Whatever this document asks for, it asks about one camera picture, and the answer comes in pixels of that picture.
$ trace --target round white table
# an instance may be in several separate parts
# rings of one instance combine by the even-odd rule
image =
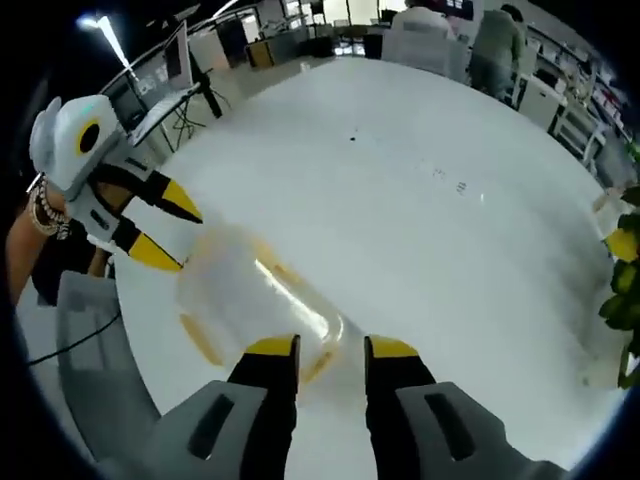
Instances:
[[[495,100],[426,72],[339,59],[248,100],[163,172],[205,214],[265,239],[364,332],[414,346],[530,458],[571,467],[618,405],[619,392],[579,374],[580,332],[610,269],[591,214],[602,189]],[[139,201],[125,213],[186,257],[198,227]],[[124,255],[116,271],[162,414],[226,377],[183,330],[174,275]],[[364,416],[298,415],[288,478],[375,478]]]

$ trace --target bracelet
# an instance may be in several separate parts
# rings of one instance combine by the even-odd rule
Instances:
[[[36,230],[38,230],[43,235],[50,237],[55,233],[58,233],[58,225],[55,223],[44,224],[38,218],[38,194],[36,190],[31,190],[29,194],[29,205],[27,206],[29,210],[29,218],[31,219],[31,223]]]
[[[29,203],[31,208],[29,210],[31,221],[36,228],[44,235],[52,236],[57,233],[58,240],[64,240],[69,236],[69,223],[67,218],[61,212],[55,211],[49,205],[47,200],[47,180],[45,177],[34,186],[29,196]],[[38,218],[38,207],[44,212],[44,215],[48,218],[47,224],[43,224]]]

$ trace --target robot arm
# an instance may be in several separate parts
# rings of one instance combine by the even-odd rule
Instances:
[[[133,147],[109,99],[92,95],[62,105],[55,98],[40,112],[31,132],[29,154],[37,171],[65,198],[69,216],[99,242],[115,244],[149,266],[179,271],[182,266],[97,192],[104,182],[127,188],[151,206],[202,223],[202,216],[175,181],[134,160]]]
[[[140,452],[100,462],[118,480],[282,479],[296,427],[300,337],[251,345],[227,382],[213,381],[164,415]],[[366,425],[378,480],[558,480],[507,442],[504,424],[418,352],[364,338]]]

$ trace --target window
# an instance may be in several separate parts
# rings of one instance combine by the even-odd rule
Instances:
[[[301,13],[300,2],[298,0],[292,0],[287,2],[287,16],[298,15]],[[289,24],[289,29],[293,30],[302,26],[302,20],[294,20]]]
[[[351,12],[352,25],[370,25],[371,19],[378,18],[376,0],[350,0],[349,10]]]
[[[324,15],[327,17],[327,23],[330,23],[331,25],[334,25],[336,20],[347,22],[346,24],[349,25],[347,0],[325,0]]]
[[[313,23],[313,14],[311,13],[311,5],[309,3],[302,4],[302,13],[304,13],[305,23],[311,25]]]
[[[247,37],[248,42],[253,42],[260,38],[260,29],[258,28],[258,22],[255,15],[249,15],[242,19],[242,28],[244,29],[244,36]]]

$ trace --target black cable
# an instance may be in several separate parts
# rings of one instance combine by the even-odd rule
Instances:
[[[96,335],[101,334],[102,332],[104,332],[108,327],[110,327],[117,319],[118,317],[120,317],[120,312],[116,313],[114,315],[114,317],[109,320],[105,325],[103,325],[102,327],[100,327],[99,329],[97,329],[95,332],[90,333],[89,335],[87,335],[86,337],[81,338],[80,340],[78,340],[77,342],[73,342],[71,345],[61,348],[60,350],[57,350],[53,353],[49,353],[48,355],[45,355],[43,357],[40,358],[36,358],[35,360],[31,360],[29,362],[27,362],[27,367],[33,367],[35,365],[38,365],[39,363],[44,362],[45,360],[49,360],[50,358],[53,357],[57,357],[58,355],[60,355],[61,353],[66,353],[69,350],[77,347],[78,345],[80,345],[81,343],[86,342],[87,340],[89,340],[90,338],[95,337]]]
[[[214,95],[218,95],[222,99],[222,101],[227,104],[227,107],[229,107],[229,110],[233,110],[233,108],[231,108],[231,104],[229,103],[229,100],[227,100],[224,95],[222,95],[221,93],[218,93],[213,88],[211,89],[211,91],[213,92]]]

